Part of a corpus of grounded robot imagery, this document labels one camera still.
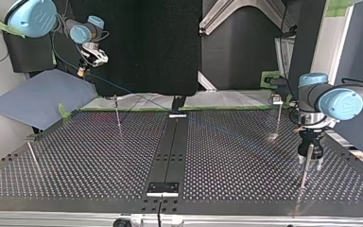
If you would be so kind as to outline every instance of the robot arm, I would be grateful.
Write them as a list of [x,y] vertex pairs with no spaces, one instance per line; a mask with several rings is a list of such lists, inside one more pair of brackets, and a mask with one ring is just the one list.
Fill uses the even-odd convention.
[[82,59],[78,75],[83,77],[88,67],[97,67],[108,62],[105,52],[99,49],[99,42],[109,32],[103,31],[104,21],[96,16],[89,16],[87,23],[65,19],[58,15],[52,0],[5,0],[0,1],[0,21],[15,27],[27,37],[39,38],[50,31],[61,32],[76,44],[81,44],[78,51]]
[[341,85],[328,84],[325,74],[307,74],[299,83],[299,159],[323,160],[321,139],[324,132],[341,120],[350,120],[363,110],[363,80],[343,79]]

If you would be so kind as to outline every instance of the metal rod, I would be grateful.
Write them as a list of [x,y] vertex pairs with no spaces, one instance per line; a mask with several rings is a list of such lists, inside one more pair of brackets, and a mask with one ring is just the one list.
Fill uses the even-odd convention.
[[305,188],[305,182],[308,176],[308,169],[309,166],[311,164],[311,158],[312,158],[312,153],[314,151],[314,145],[310,144],[308,147],[308,151],[307,151],[307,157],[306,157],[306,162],[305,162],[305,167],[304,167],[304,172],[302,174],[302,189]]
[[283,106],[283,103],[279,105],[279,115],[278,115],[278,124],[276,126],[276,134],[279,134],[279,125],[281,123],[281,114],[282,114],[282,106]]
[[117,95],[114,95],[113,101],[114,101],[114,108],[116,109],[117,126],[120,128],[120,116],[118,111],[119,104],[117,103]]
[[35,156],[34,149],[33,149],[32,145],[31,145],[31,143],[30,142],[27,142],[27,144],[28,144],[28,148],[31,151],[32,159],[34,160],[34,162],[38,162],[37,161],[37,157]]

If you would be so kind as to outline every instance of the black backdrop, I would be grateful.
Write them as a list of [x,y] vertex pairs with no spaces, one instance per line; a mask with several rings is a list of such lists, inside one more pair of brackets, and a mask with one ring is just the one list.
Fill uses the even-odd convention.
[[[71,0],[70,6],[69,16],[78,21],[99,16],[111,32],[101,43],[110,62],[93,73],[133,92],[192,96],[197,91],[200,0]],[[126,93],[99,79],[94,83],[102,96]]]

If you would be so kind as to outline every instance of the metal plate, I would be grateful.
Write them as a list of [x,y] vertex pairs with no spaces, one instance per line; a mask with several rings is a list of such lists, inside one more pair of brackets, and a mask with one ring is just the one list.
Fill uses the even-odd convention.
[[145,192],[160,174],[181,187],[166,214],[363,218],[363,163],[326,137],[323,169],[300,191],[300,137],[283,112],[270,139],[277,116],[191,112],[169,125],[166,113],[121,113],[120,130],[115,113],[79,113],[35,145],[38,164],[26,148],[0,162],[0,211],[156,213]]
[[77,114],[34,144],[38,163],[23,150],[0,163],[0,201],[11,201],[0,207],[140,212],[166,117],[120,113],[118,127],[114,112]]
[[297,127],[277,111],[190,113],[182,203],[202,215],[363,217],[363,164],[325,138],[325,161],[300,190]]

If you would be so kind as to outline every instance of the perforated table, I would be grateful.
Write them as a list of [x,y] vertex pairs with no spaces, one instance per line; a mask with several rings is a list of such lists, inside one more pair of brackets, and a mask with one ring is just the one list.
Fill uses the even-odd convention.
[[[300,190],[300,137],[283,111],[83,112],[0,161],[0,211],[363,218],[363,163],[325,137]],[[177,198],[147,197],[178,183]]]

